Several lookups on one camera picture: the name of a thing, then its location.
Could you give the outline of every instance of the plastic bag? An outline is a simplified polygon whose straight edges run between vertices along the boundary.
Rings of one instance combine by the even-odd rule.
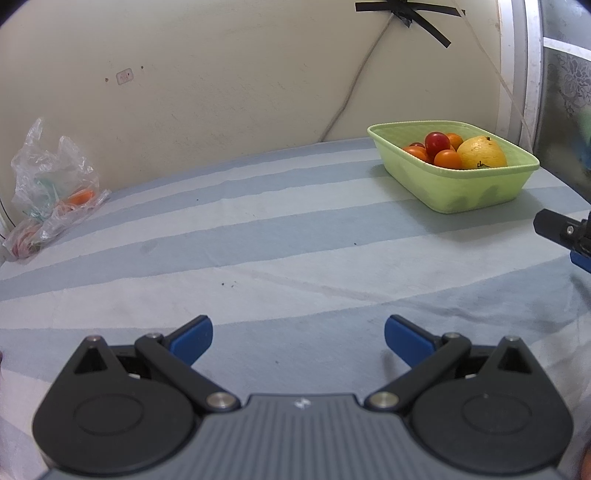
[[[38,118],[11,161],[17,177],[12,202],[28,217],[4,242],[16,258],[30,257],[88,218],[111,193],[100,192],[98,175],[70,138],[61,137],[53,154],[39,146],[42,132]]]

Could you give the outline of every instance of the lemon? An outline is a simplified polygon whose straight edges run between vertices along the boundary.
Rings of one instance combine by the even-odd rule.
[[[484,135],[469,138],[460,145],[457,153],[462,159],[464,170],[507,166],[507,159],[499,144]]]

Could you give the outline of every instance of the green plastic basket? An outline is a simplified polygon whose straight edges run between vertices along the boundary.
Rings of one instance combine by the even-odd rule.
[[[456,133],[464,140],[486,135],[503,149],[507,167],[450,170],[425,163],[402,150],[423,142],[430,132]],[[416,198],[440,213],[457,213],[513,200],[540,162],[532,154],[496,135],[462,122],[421,121],[368,128],[388,173]]]

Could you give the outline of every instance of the electrical wire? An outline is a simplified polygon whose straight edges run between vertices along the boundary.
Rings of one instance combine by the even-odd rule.
[[[480,49],[480,51],[485,55],[485,57],[488,59],[489,63],[491,64],[492,68],[495,71],[496,76],[501,81],[501,85],[503,86],[503,89],[506,91],[507,95],[509,96],[509,99],[511,100],[512,107],[515,109],[515,111],[519,115],[519,118],[521,120],[521,123],[522,123],[522,125],[525,128],[525,133],[526,133],[526,136],[527,136],[527,141],[528,141],[529,146],[530,146],[530,152],[533,152],[533,149],[534,149],[534,141],[533,141],[533,135],[532,135],[531,130],[530,130],[530,126],[525,121],[525,117],[523,116],[523,113],[521,112],[521,110],[517,106],[517,104],[515,103],[515,99],[513,97],[513,94],[511,93],[511,90],[509,89],[509,86],[507,85],[505,79],[503,78],[503,75],[501,75],[501,72],[499,72],[499,70],[497,69],[497,67],[495,65],[495,62],[492,60],[491,56],[488,54],[488,52],[485,50],[484,46],[480,42],[480,39],[478,38],[478,35],[476,34],[476,31],[472,27],[472,24],[466,18],[466,15],[463,12],[463,10],[461,9],[461,7],[457,4],[457,1],[456,0],[452,0],[452,2],[454,4],[454,6],[456,7],[456,10],[460,14],[460,17],[462,18],[462,20],[465,22],[466,26],[468,27],[468,30],[470,31],[472,37],[474,37],[474,40],[476,41],[476,45],[478,46],[478,48]],[[359,65],[359,68],[357,69],[357,72],[355,73],[355,77],[353,77],[353,81],[351,82],[351,85],[349,86],[349,90],[347,91],[347,95],[345,96],[345,99],[344,99],[343,103],[341,104],[340,108],[337,110],[337,112],[333,116],[333,118],[330,121],[330,123],[328,124],[328,126],[322,132],[322,135],[320,136],[320,139],[318,140],[318,142],[323,142],[323,141],[326,140],[326,137],[328,136],[328,134],[330,133],[330,131],[333,129],[333,127],[335,126],[336,122],[339,120],[339,118],[341,117],[341,115],[343,115],[343,112],[345,111],[345,109],[347,108],[347,106],[349,104],[349,101],[351,100],[351,96],[353,95],[353,91],[355,90],[355,87],[357,86],[357,83],[359,81],[359,77],[361,76],[361,73],[363,72],[363,69],[365,68],[365,64],[368,62],[369,58],[371,57],[372,53],[374,52],[375,47],[378,46],[379,41],[382,39],[382,37],[386,33],[386,30],[390,26],[390,23],[392,23],[392,20],[393,19],[394,19],[394,14],[391,14],[390,15],[390,18],[388,19],[388,22],[386,23],[386,25],[384,26],[384,28],[382,29],[382,31],[379,33],[378,38],[376,38],[376,40],[374,41],[374,43],[371,46],[371,48],[365,54],[365,57],[361,61],[361,64]]]
[[[337,110],[337,112],[335,113],[333,118],[330,120],[327,127],[322,132],[322,135],[320,136],[320,139],[318,140],[318,142],[323,142],[326,140],[326,137],[328,136],[330,131],[333,129],[336,122],[339,121],[340,116],[343,115],[343,112],[345,111],[345,109],[347,108],[347,105],[349,104],[349,101],[351,100],[351,96],[353,95],[353,91],[355,91],[355,87],[357,86],[357,82],[359,81],[359,77],[361,76],[361,73],[363,72],[363,69],[365,68],[365,64],[368,62],[369,58],[371,57],[372,53],[374,52],[375,47],[378,46],[379,41],[382,39],[382,37],[386,33],[386,30],[390,26],[390,23],[392,23],[393,19],[394,19],[394,14],[390,14],[390,18],[388,19],[388,22],[384,25],[382,31],[378,35],[378,38],[375,39],[373,45],[371,45],[368,52],[365,54],[365,57],[361,61],[361,64],[357,68],[357,72],[355,73],[355,77],[353,77],[353,81],[351,82],[351,85],[349,86],[349,90],[347,91],[347,95],[345,96],[343,103],[341,104],[340,108]]]
[[[12,224],[12,226],[16,226],[16,223],[14,223],[12,221],[12,219],[10,218],[10,215],[8,214],[8,212],[6,211],[6,209],[4,208],[4,204],[2,203],[2,198],[0,198],[0,206],[2,207],[2,210],[4,211],[4,215],[6,215],[6,218],[10,221],[10,223]]]
[[[525,128],[525,133],[527,135],[527,141],[528,141],[528,143],[530,145],[530,152],[533,153],[533,151],[534,151],[534,137],[531,134],[530,126],[527,124],[527,122],[525,121],[525,117],[521,113],[521,109],[515,103],[515,99],[513,98],[513,94],[511,93],[511,90],[509,89],[509,86],[505,82],[505,79],[503,78],[503,75],[501,75],[501,72],[499,72],[499,69],[496,68],[495,62],[492,60],[491,56],[485,50],[484,46],[482,46],[482,43],[480,43],[480,39],[478,38],[478,35],[476,34],[476,31],[472,27],[472,24],[466,18],[466,15],[464,14],[464,12],[460,8],[460,6],[457,4],[457,1],[456,0],[452,0],[452,2],[454,4],[454,6],[456,7],[457,12],[460,14],[460,17],[462,17],[462,19],[466,23],[466,26],[468,27],[468,30],[470,30],[470,33],[472,34],[472,37],[474,37],[474,40],[476,41],[476,45],[478,45],[478,48],[480,49],[480,51],[488,59],[488,62],[491,64],[493,70],[496,73],[496,76],[499,77],[499,80],[501,81],[501,85],[503,86],[503,89],[506,91],[506,94],[509,96],[509,99],[511,100],[512,107],[518,113],[519,118],[521,120],[521,123],[522,123],[522,125]]]

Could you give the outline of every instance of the striped bedsheet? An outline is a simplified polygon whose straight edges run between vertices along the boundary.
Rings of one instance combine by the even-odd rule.
[[[590,206],[544,170],[517,200],[441,215],[385,171],[370,140],[243,158],[117,192],[25,262],[0,267],[0,478],[45,469],[31,419],[82,337],[131,343],[198,314],[202,373],[237,393],[354,392],[405,371],[399,313],[478,343],[520,335],[573,409],[576,470],[591,419],[591,275],[536,236],[541,208]]]

